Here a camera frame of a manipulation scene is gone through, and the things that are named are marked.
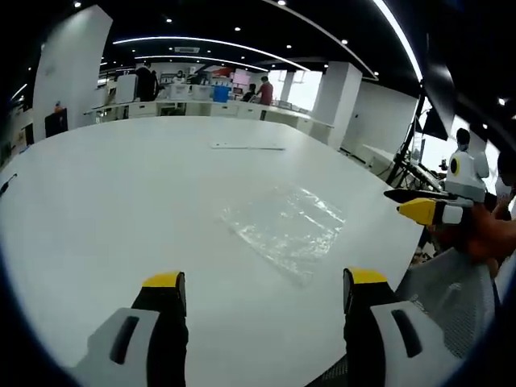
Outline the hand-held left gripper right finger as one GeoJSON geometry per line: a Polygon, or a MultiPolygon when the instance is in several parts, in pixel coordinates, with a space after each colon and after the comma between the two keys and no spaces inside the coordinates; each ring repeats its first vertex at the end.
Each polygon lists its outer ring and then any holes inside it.
{"type": "Polygon", "coordinates": [[[443,386],[460,367],[442,329],[375,270],[343,270],[343,314],[349,386],[443,386]]]}

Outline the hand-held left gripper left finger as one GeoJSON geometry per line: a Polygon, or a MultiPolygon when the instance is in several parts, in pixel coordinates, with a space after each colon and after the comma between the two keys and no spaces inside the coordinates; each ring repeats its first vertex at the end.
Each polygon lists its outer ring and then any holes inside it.
{"type": "Polygon", "coordinates": [[[81,386],[185,386],[186,317],[185,274],[148,278],[131,307],[116,310],[88,338],[74,380],[81,386]]]}

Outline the person's right hand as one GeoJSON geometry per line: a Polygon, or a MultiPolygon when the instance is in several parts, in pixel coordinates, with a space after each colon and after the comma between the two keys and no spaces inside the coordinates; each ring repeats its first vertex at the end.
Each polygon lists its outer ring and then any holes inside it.
{"type": "Polygon", "coordinates": [[[478,263],[504,260],[515,251],[515,220],[507,202],[499,202],[492,211],[476,204],[466,223],[433,226],[431,234],[444,250],[454,248],[478,263]]]}

